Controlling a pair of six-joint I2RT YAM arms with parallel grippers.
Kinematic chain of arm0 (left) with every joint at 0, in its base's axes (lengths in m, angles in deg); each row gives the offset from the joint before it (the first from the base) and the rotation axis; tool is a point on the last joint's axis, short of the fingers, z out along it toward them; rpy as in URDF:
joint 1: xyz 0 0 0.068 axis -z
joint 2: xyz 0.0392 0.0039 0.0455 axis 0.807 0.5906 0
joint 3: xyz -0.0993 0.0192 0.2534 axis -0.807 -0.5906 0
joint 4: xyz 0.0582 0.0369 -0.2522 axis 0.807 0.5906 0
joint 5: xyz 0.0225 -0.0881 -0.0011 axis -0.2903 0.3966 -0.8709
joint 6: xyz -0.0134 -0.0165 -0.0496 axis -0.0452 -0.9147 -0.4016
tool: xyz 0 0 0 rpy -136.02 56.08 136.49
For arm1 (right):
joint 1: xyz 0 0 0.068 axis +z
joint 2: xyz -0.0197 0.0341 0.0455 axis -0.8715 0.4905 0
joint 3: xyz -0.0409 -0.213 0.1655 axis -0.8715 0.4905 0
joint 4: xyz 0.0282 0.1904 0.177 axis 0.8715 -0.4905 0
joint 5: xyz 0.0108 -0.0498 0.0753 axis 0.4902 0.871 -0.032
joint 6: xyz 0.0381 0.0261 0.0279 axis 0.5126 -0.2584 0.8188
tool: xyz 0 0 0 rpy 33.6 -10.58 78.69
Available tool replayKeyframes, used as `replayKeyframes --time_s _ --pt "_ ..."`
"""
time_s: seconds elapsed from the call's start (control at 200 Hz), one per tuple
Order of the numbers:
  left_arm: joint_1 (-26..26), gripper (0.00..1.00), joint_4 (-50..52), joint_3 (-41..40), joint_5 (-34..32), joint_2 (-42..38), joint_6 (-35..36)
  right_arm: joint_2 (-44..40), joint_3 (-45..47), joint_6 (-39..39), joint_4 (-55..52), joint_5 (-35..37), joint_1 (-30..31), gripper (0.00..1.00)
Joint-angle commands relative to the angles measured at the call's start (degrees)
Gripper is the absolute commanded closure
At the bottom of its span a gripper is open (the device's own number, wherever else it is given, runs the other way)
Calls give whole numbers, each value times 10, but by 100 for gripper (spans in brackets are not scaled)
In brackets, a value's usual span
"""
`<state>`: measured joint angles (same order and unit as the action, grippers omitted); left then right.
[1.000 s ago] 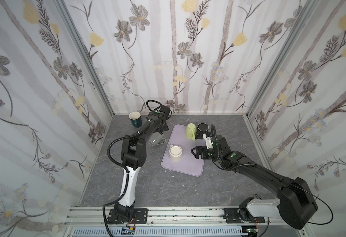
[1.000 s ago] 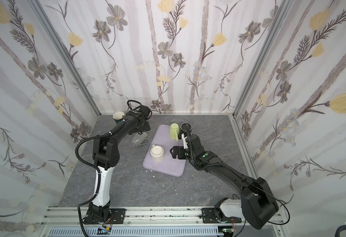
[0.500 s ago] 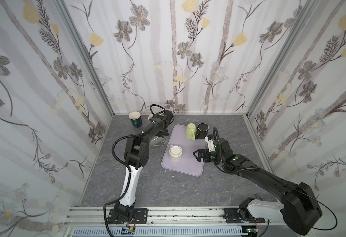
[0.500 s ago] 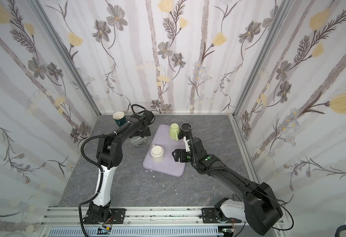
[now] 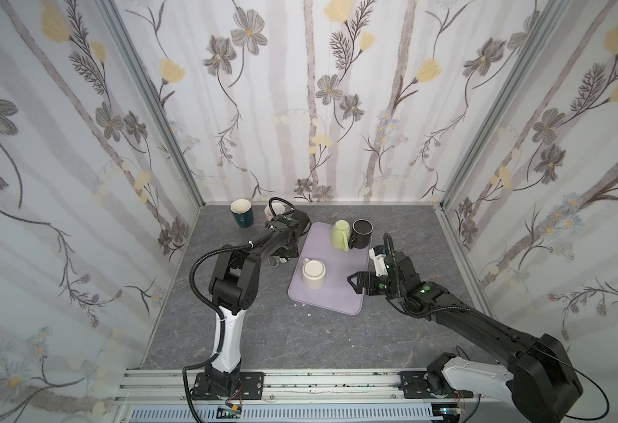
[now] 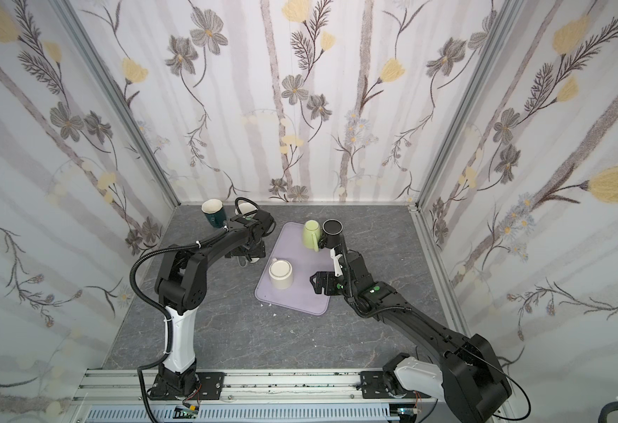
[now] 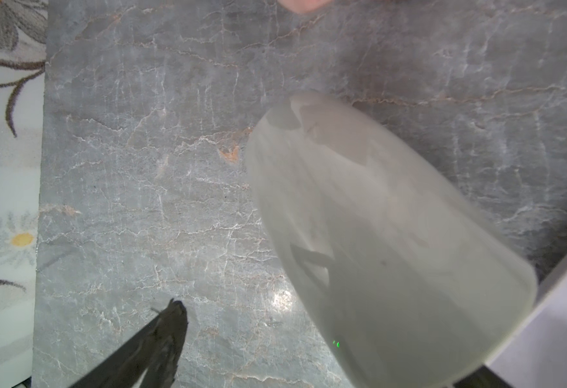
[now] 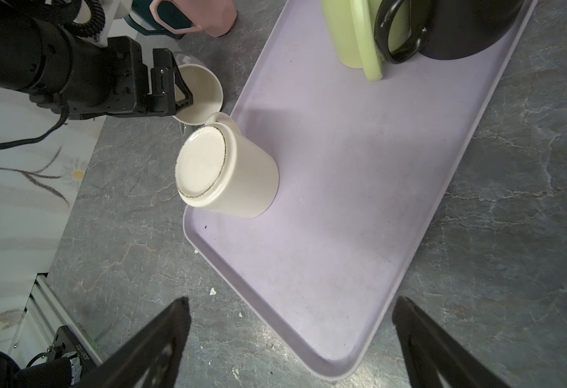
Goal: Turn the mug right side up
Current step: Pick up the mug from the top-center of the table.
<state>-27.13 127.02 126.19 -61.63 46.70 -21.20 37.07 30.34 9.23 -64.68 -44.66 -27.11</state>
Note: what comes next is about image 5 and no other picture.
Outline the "dark teal mug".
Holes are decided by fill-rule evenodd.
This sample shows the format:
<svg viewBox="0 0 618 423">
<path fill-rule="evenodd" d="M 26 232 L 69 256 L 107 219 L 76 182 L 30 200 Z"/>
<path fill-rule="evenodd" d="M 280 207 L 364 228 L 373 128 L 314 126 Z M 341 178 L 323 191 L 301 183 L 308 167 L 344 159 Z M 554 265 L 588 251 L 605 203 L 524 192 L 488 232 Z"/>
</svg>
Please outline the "dark teal mug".
<svg viewBox="0 0 618 423">
<path fill-rule="evenodd" d="M 248 199 L 242 198 L 232 202 L 231 213 L 239 227 L 248 228 L 254 223 L 252 203 Z"/>
</svg>

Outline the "black mug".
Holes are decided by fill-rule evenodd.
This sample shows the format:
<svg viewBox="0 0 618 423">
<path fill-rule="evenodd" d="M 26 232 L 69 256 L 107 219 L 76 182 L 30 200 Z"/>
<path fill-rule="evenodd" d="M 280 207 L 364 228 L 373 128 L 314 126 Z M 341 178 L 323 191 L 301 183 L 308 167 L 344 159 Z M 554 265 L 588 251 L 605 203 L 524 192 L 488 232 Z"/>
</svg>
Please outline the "black mug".
<svg viewBox="0 0 618 423">
<path fill-rule="evenodd" d="M 368 249 L 371 245 L 373 225 L 369 220 L 355 220 L 351 228 L 349 248 L 356 250 Z"/>
</svg>

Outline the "light green mug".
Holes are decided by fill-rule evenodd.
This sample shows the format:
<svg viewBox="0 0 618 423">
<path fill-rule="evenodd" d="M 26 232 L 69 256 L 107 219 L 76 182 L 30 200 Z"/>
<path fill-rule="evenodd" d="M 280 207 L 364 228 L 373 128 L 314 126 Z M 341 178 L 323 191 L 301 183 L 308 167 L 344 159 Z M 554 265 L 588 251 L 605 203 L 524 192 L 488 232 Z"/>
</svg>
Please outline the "light green mug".
<svg viewBox="0 0 618 423">
<path fill-rule="evenodd" d="M 331 245 L 344 252 L 349 252 L 351 238 L 351 225 L 346 220 L 337 220 L 332 228 Z"/>
</svg>

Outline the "pink mug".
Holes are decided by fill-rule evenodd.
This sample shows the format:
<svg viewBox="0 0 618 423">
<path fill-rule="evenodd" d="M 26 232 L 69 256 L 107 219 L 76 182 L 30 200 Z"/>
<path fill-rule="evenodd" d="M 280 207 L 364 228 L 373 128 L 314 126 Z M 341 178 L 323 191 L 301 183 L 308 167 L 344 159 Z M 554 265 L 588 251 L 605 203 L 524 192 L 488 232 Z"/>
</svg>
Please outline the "pink mug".
<svg viewBox="0 0 618 423">
<path fill-rule="evenodd" d="M 280 201 L 274 201 L 271 204 L 267 204 L 264 213 L 266 221 L 272 220 L 275 216 L 280 216 L 286 212 L 286 205 Z"/>
</svg>

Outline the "grey mug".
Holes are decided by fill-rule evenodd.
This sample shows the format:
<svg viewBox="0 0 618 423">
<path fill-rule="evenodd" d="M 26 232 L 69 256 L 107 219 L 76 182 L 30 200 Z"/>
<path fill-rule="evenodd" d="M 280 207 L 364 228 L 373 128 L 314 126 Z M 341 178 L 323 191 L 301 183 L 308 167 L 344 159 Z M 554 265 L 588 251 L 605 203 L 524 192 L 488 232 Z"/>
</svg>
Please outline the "grey mug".
<svg viewBox="0 0 618 423">
<path fill-rule="evenodd" d="M 272 268 L 277 267 L 279 264 L 286 264 L 287 262 L 288 258 L 285 254 L 273 255 L 268 257 L 268 264 Z"/>
</svg>

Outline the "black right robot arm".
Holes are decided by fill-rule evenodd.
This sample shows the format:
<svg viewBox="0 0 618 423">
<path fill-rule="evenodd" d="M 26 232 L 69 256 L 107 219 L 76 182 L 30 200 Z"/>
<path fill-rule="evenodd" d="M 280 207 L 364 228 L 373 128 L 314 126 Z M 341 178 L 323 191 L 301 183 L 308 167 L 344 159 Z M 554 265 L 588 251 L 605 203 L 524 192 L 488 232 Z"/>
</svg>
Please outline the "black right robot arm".
<svg viewBox="0 0 618 423">
<path fill-rule="evenodd" d="M 472 308 L 445 287 L 423 281 L 403 253 L 378 252 L 374 271 L 347 278 L 357 294 L 383 295 L 402 314 L 442 325 L 483 351 L 496 364 L 442 354 L 426 368 L 423 387 L 435 397 L 471 391 L 499 399 L 531 422 L 560 422 L 583 394 L 561 342 L 517 331 Z"/>
</svg>

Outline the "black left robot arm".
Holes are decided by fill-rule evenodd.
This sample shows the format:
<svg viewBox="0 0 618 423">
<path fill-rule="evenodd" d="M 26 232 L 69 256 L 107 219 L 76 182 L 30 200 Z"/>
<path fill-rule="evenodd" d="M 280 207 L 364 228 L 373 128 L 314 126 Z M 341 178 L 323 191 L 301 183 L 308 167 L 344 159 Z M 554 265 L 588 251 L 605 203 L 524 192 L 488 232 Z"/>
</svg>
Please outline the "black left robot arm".
<svg viewBox="0 0 618 423">
<path fill-rule="evenodd" d="M 265 224 L 264 230 L 244 244 L 213 250 L 197 259 L 189 271 L 189 286 L 197 299 L 215 312 L 215 340 L 211 356 L 201 364 L 183 369 L 202 368 L 205 382 L 200 388 L 219 397 L 236 395 L 241 384 L 241 337 L 245 312 L 259 292 L 262 263 L 270 257 L 299 257 L 298 243 L 308 232 L 311 219 L 291 208 Z M 207 298 L 195 283 L 195 274 L 206 260 L 216 259 Z"/>
</svg>

